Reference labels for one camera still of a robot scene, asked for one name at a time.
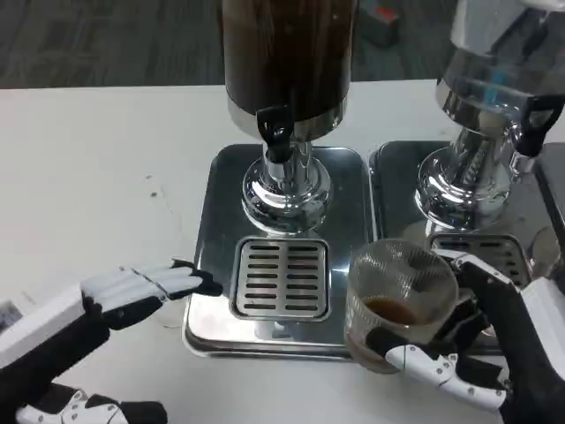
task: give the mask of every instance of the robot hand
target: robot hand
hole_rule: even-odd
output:
[[[89,398],[51,382],[105,343],[111,329],[130,327],[163,303],[193,293],[220,296],[222,286],[188,261],[120,267],[73,286],[13,323],[0,334],[0,422],[16,417],[22,424],[61,423],[68,414],[69,422],[132,424],[132,417],[139,417],[135,412],[143,411],[141,415],[153,417],[149,422],[165,423],[160,404],[121,404],[127,405],[127,413],[111,399]]]
[[[401,371],[483,409],[500,412],[507,424],[562,422],[565,415],[565,296],[540,278],[525,290],[476,256],[436,250],[448,260],[461,288],[473,292],[492,324],[508,363],[510,386],[498,382],[501,368],[465,357],[455,346],[411,344],[385,328],[366,344]]]

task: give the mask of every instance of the gray carpet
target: gray carpet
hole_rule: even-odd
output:
[[[222,84],[217,1],[0,0],[0,88]],[[456,0],[381,4],[400,41],[357,34],[353,79],[440,76]]]

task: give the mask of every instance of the drip tray grate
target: drip tray grate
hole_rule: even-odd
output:
[[[328,313],[327,258],[326,244],[319,240],[245,240],[232,310],[253,319],[323,319]]]

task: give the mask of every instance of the white table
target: white table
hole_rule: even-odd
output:
[[[231,123],[223,87],[4,90],[0,119],[0,297],[25,310],[116,265],[191,259],[210,162],[229,144],[255,142]],[[389,140],[456,132],[433,81],[358,83],[344,122],[318,144],[366,159]],[[559,138],[563,119],[548,136]],[[497,420],[355,364],[199,358],[179,331],[152,317],[59,381],[161,400],[175,424]]]

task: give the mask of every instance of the coffee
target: coffee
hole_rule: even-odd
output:
[[[295,121],[335,108],[350,84],[358,0],[223,0],[226,87],[248,113],[288,104]]]
[[[414,325],[418,321],[416,315],[406,305],[396,300],[372,298],[365,300],[365,304],[371,312],[390,322]]]

